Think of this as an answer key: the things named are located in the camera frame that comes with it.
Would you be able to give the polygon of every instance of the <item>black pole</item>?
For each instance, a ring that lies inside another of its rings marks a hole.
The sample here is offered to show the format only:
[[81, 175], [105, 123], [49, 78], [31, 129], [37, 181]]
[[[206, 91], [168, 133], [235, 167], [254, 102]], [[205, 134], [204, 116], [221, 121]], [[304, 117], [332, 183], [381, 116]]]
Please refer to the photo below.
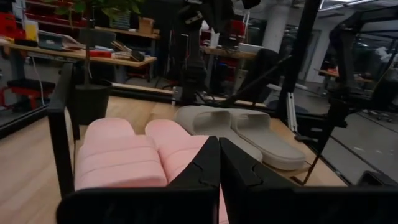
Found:
[[303, 64], [305, 51], [312, 34], [312, 27], [317, 18], [317, 13], [322, 0], [306, 0], [300, 25], [298, 27], [297, 38], [293, 44], [290, 65], [285, 73], [285, 80], [282, 91], [279, 95], [277, 116], [282, 121], [287, 119], [286, 98], [287, 93], [293, 93], [297, 77], [299, 76], [301, 65]]

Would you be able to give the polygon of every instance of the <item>beige slide sandal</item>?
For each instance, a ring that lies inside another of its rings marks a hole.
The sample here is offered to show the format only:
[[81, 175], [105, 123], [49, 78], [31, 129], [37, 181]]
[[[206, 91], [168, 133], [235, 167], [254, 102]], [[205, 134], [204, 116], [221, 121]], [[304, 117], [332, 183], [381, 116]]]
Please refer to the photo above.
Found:
[[232, 115], [226, 109], [210, 106], [184, 106], [176, 112], [174, 120], [192, 135], [228, 138], [244, 152], [262, 161], [261, 151], [231, 129]]
[[256, 146], [263, 161], [282, 170], [297, 170], [304, 166], [305, 154], [280, 139], [271, 130], [271, 118], [260, 111], [230, 109], [232, 129], [247, 142]]

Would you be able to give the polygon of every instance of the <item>desk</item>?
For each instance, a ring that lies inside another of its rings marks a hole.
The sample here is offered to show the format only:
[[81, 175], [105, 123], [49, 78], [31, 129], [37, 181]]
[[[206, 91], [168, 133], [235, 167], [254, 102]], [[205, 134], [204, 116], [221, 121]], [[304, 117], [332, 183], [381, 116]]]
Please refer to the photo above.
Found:
[[[160, 89], [154, 89], [154, 88], [148, 88], [148, 87], [143, 87], [143, 86], [134, 86], [134, 85], [126, 85], [126, 84], [120, 84], [120, 83], [113, 83], [113, 86], [115, 87], [121, 87], [121, 88], [127, 88], [127, 89], [132, 89], [132, 90], [145, 90], [145, 91], [153, 91], [156, 93], [162, 93], [162, 94], [167, 94], [167, 95], [172, 95], [173, 91], [170, 90], [160, 90]], [[220, 98], [220, 97], [215, 97], [215, 100], [225, 100], [225, 98]], [[238, 100], [236, 102], [237, 105], [251, 105], [251, 102], [247, 102], [247, 101], [241, 101]], [[256, 106], [258, 107], [266, 107], [263, 103], [256, 103]], [[159, 117], [156, 119], [172, 119], [174, 116], [174, 114], [172, 113], [172, 115], [170, 115], [169, 117]], [[305, 175], [307, 174], [308, 168], [309, 166], [313, 163], [314, 159], [315, 159], [315, 154], [311, 151], [311, 149], [309, 149], [304, 143], [298, 142], [294, 139], [295, 134], [283, 123], [281, 122], [279, 119], [272, 119], [272, 122], [275, 123], [279, 128], [275, 128], [274, 126], [271, 125], [271, 130], [275, 131], [278, 135], [283, 136], [282, 139], [285, 139], [290, 145], [292, 145], [293, 147], [296, 147], [298, 149], [300, 149], [301, 151], [304, 152], [305, 156], [306, 156], [306, 164], [304, 165], [304, 167], [302, 169], [299, 170], [293, 170], [293, 171], [286, 171], [286, 170], [278, 170], [278, 169], [274, 169], [272, 168], [274, 171], [278, 172], [280, 175], [283, 175], [285, 177], [293, 177], [293, 176], [300, 176], [302, 177], [302, 179], [304, 179]], [[328, 169], [330, 172], [331, 171], [324, 163], [323, 161], [319, 160], [316, 164], [316, 167], [319, 166], [318, 164], [321, 163], [323, 164], [322, 166], [325, 166], [325, 169]], [[337, 179], [339, 179], [339, 181], [341, 183], [343, 183], [340, 178], [337, 177], [337, 175], [335, 175]]]
[[[326, 70], [319, 70], [319, 69], [314, 69], [314, 70], [325, 75], [325, 79], [323, 79], [322, 90], [321, 90], [321, 93], [323, 95], [325, 95], [331, 78], [338, 78], [339, 74], [337, 72], [329, 72]], [[373, 82], [373, 80], [365, 79], [362, 77], [355, 77], [355, 81], [361, 82], [361, 83], [372, 83]]]
[[[150, 55], [155, 56], [156, 55], [156, 40], [160, 39], [159, 34], [141, 34], [136, 31], [128, 31], [128, 30], [121, 30], [121, 29], [113, 29], [113, 28], [106, 28], [106, 27], [98, 27], [96, 26], [95, 29], [98, 30], [103, 30], [107, 32], [114, 32], [117, 34], [125, 34], [125, 35], [133, 35], [136, 37], [145, 37], [145, 38], [150, 38], [152, 39], [150, 42]], [[152, 63], [150, 65], [150, 70], [149, 70], [149, 75], [153, 77], [154, 75], [154, 64]]]
[[[144, 134], [149, 121], [172, 119], [177, 109], [170, 104], [111, 96], [107, 116], [124, 118], [132, 124], [137, 134]], [[66, 119], [67, 124], [70, 124], [69, 116]], [[71, 138], [72, 128], [70, 125], [68, 127]], [[279, 120], [272, 119], [271, 129], [293, 147], [303, 151], [308, 159], [315, 157], [306, 145], [294, 140], [294, 134]], [[0, 173], [3, 183], [0, 188], [0, 223], [54, 224], [60, 194], [47, 118], [3, 139], [0, 149], [2, 169], [12, 171]], [[326, 164], [318, 161], [308, 185], [344, 186], [344, 183]]]
[[[84, 50], [78, 50], [74, 52], [59, 52], [56, 50], [47, 50], [41, 49], [38, 47], [28, 47], [23, 45], [12, 44], [4, 39], [0, 39], [0, 46], [9, 47], [10, 54], [9, 60], [11, 63], [11, 76], [7, 74], [3, 74], [4, 81], [15, 80], [20, 78], [25, 78], [25, 59], [21, 57], [19, 50], [26, 50], [28, 52], [35, 52], [40, 54], [48, 54], [56, 57], [64, 57], [64, 58], [74, 58], [84, 60], [86, 58], [86, 54]], [[93, 62], [103, 62], [110, 63], [114, 65], [125, 65], [130, 67], [141, 67], [144, 65], [148, 65], [150, 63], [154, 63], [156, 61], [155, 57], [146, 57], [143, 62], [133, 62], [130, 60], [121, 60], [121, 59], [113, 59], [113, 58], [99, 58], [99, 57], [90, 57], [90, 60]]]
[[242, 67], [243, 61], [244, 60], [253, 60], [256, 57], [255, 53], [250, 53], [250, 52], [227, 52], [225, 49], [218, 49], [218, 48], [213, 48], [213, 47], [204, 47], [203, 51], [210, 55], [208, 65], [207, 65], [207, 76], [205, 80], [205, 84], [207, 87], [210, 87], [210, 80], [211, 80], [211, 74], [213, 71], [213, 63], [214, 63], [214, 57], [215, 56], [220, 56], [220, 57], [229, 57], [229, 58], [235, 58], [238, 59], [238, 66], [235, 69], [235, 79], [238, 77], [238, 72], [240, 68]]

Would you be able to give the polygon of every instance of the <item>white pillar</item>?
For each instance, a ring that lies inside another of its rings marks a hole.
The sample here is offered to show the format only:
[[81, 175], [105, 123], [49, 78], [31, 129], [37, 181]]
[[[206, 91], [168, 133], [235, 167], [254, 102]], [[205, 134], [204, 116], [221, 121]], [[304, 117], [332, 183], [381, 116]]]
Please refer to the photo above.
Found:
[[284, 38], [287, 20], [289, 19], [290, 3], [271, 4], [267, 6], [267, 27], [262, 46], [279, 53]]

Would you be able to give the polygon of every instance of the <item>stool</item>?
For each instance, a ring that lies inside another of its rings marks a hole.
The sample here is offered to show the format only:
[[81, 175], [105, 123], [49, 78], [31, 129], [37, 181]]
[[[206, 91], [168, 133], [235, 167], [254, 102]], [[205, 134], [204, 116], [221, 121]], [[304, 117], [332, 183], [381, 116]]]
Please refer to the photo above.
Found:
[[[48, 97], [55, 88], [54, 83], [42, 81], [43, 86], [43, 97]], [[23, 78], [20, 80], [11, 80], [7, 82], [7, 87], [4, 87], [0, 90], [0, 106], [5, 108], [11, 108], [12, 106], [6, 105], [6, 97], [4, 92], [6, 90], [11, 90], [13, 93], [17, 95], [28, 96], [30, 101], [30, 106], [32, 109], [36, 109], [36, 99], [41, 98], [41, 90], [40, 90], [40, 81], [31, 80], [28, 78]]]

